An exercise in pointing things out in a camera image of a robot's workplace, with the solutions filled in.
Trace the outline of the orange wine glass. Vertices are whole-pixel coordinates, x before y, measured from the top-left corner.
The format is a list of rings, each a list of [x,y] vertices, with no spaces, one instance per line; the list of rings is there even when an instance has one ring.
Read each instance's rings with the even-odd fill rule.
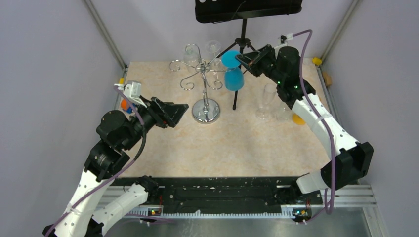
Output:
[[[297,125],[305,125],[306,122],[297,114],[292,113],[292,121]]]

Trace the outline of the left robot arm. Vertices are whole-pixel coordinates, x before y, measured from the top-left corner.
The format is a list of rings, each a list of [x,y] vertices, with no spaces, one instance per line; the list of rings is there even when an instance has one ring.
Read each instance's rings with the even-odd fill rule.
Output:
[[[114,180],[135,162],[127,152],[140,144],[138,154],[141,154],[150,129],[177,126],[188,109],[187,104],[152,97],[144,105],[134,106],[132,116],[119,110],[107,112],[96,129],[100,140],[89,152],[76,191],[63,215],[45,227],[43,235],[102,237],[136,206],[155,203],[158,184],[143,176],[111,203],[98,207]]]

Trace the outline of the clear wine glass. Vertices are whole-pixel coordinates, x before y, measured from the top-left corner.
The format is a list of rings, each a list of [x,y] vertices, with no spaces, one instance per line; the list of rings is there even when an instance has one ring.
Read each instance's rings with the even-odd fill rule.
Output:
[[[291,119],[291,116],[291,109],[285,103],[282,102],[275,112],[275,119],[277,121],[287,121]]]

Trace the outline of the blue wine glass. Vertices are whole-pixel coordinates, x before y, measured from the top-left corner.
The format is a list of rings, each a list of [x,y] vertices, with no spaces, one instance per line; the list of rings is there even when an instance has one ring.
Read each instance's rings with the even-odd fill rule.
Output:
[[[221,58],[223,66],[227,69],[224,75],[225,86],[230,91],[240,90],[245,82],[243,72],[239,68],[241,63],[236,59],[238,51],[227,51]]]

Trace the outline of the clear flute glass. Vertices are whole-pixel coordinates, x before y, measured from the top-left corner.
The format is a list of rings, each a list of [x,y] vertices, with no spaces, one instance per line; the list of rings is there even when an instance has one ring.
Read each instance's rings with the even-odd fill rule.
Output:
[[[256,111],[256,116],[259,119],[266,119],[269,116],[269,105],[273,101],[276,95],[276,85],[274,84],[266,84],[264,86],[261,105],[260,108]]]

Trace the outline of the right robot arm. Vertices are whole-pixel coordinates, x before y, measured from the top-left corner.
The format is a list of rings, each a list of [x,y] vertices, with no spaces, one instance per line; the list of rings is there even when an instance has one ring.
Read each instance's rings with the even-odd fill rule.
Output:
[[[290,189],[295,203],[304,203],[311,192],[338,190],[368,174],[374,149],[347,133],[302,77],[299,51],[271,45],[235,57],[253,76],[265,75],[276,84],[279,98],[310,127],[331,159],[323,168],[297,178]]]

